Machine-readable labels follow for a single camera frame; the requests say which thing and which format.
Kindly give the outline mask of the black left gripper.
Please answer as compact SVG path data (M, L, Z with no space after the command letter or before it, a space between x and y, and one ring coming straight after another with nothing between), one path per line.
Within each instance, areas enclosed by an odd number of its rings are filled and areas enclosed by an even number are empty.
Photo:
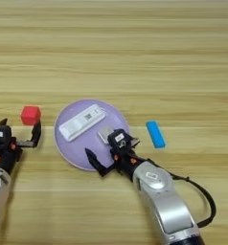
M0 125L6 125L8 119L0 121ZM41 136L41 121L33 128L31 142L12 142L7 147L0 148L0 168L11 174L15 164L20 160L23 147L37 147Z

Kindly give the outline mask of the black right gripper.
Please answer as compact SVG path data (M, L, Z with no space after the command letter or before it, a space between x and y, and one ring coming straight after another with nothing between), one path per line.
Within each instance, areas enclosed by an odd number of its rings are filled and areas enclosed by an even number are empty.
M98 160L96 154L86 148L85 153L87 155L90 165L104 177L113 169L119 173L124 174L129 180L132 180L135 169L144 162L144 159L137 156L133 148L139 144L138 138L131 138L130 140L121 140L119 143L112 141L110 143L111 157L113 164L110 167L104 167Z

